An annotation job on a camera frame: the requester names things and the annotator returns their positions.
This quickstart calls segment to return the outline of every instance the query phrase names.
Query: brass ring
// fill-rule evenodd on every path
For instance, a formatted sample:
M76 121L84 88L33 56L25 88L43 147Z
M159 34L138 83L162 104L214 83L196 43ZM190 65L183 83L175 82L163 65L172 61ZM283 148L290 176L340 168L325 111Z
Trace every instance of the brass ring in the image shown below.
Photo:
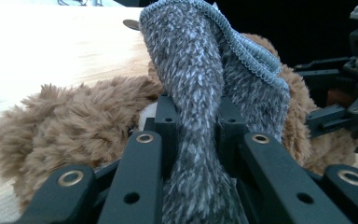
M252 136L252 139L259 144L267 144L269 143L269 138L264 134L255 134Z
M149 143L153 141L154 137L151 134L144 133L136 137L136 141L139 143Z
M341 178L342 180L344 180L347 183L358 186L358 180L353 180L352 178L347 177L347 175L354 175L356 178L358 178L358 174L356 174L353 171L349 171L349 170L338 171L339 178Z
M68 175L76 175L76 178L67 181L65 180L65 178ZM78 171L78 170L68 171L60 176L60 178L58 179L58 184L63 187L71 187L77 184L78 182L80 182L83 179L83 177L84 177L84 173L82 171Z

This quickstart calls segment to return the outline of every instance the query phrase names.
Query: brown fur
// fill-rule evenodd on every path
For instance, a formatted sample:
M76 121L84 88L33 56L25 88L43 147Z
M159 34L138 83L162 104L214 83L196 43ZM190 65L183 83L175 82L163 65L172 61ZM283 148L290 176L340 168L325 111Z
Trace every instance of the brown fur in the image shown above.
M276 57L271 43L246 35ZM282 65L280 76L290 87L290 103L282 130L282 144L302 166L321 174L334 163L354 163L349 132L339 130L310 139L307 114L317 109L302 77ZM128 129L140 111L157 100L161 84L152 63L149 77L115 77L76 89L45 85L0 118L0 176L14 178L21 210L48 176L67 164L97 167L120 157Z
M259 35L245 36L279 58L278 51L266 38ZM317 174L322 174L330 164L354 164L353 151L356 146L351 133L341 129L310 139L310 130L305 125L305 120L309 112L318 107L310 98L303 78L293 72L292 68L283 64L279 76L286 81L290 89L289 110L282 130L282 144L290 155L300 165Z
M67 164L97 167L118 159L139 113L161 85L150 77L115 77L94 87L42 86L0 118L0 176L14 177L21 210L48 176Z

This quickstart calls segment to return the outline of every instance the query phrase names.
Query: table surface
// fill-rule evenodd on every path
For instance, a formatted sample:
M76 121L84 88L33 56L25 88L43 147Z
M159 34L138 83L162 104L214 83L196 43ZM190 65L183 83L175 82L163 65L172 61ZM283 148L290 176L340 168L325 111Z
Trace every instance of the table surface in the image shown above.
M123 24L141 8L0 5L0 115L40 85L93 85L147 74L141 34ZM18 216L10 183L0 182L0 222Z

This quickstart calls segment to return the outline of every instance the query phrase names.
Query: fuzzy fabric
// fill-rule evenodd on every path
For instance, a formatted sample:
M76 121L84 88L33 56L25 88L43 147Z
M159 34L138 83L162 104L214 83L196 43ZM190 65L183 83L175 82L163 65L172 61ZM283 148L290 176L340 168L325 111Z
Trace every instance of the fuzzy fabric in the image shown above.
M14 178L21 210L49 175L68 164L118 159L139 114L162 88L150 77L115 77L94 87L42 86L0 118L0 176Z
M204 1L158 1L142 11L140 28L180 115L163 223L246 223L235 184L215 152L218 106L228 96L251 132L281 140L289 92L277 77L279 61Z
M259 35L244 35L266 48L279 58L278 51L272 44ZM299 74L282 64L279 76L284 79L290 89L289 110L283 125L282 144L298 164L322 175L324 169L332 164L355 163L355 141L351 132L340 129L336 132L310 139L310 130L305 121L306 116L318 107L310 98L310 92Z

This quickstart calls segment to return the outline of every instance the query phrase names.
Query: gray fuzzy sock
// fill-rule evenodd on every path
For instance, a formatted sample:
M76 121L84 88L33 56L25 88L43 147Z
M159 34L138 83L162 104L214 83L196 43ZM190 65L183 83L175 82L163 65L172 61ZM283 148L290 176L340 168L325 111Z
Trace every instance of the gray fuzzy sock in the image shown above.
M252 132L281 139L289 93L280 63L201 0L160 0L140 18L149 54L180 113L179 152L164 183L163 223L246 223L220 165L214 126L231 98Z

